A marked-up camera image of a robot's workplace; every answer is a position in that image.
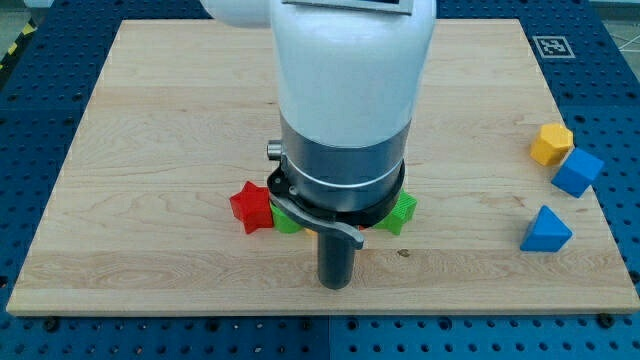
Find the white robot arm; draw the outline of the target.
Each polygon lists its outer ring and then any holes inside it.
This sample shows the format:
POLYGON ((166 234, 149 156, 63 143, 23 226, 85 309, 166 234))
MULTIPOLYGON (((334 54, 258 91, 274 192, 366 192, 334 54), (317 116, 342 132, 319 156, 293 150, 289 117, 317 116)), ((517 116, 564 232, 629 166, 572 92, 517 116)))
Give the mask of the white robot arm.
POLYGON ((274 192, 371 226, 393 208, 436 22, 434 0, 203 0, 217 21, 268 28, 281 123, 274 192))

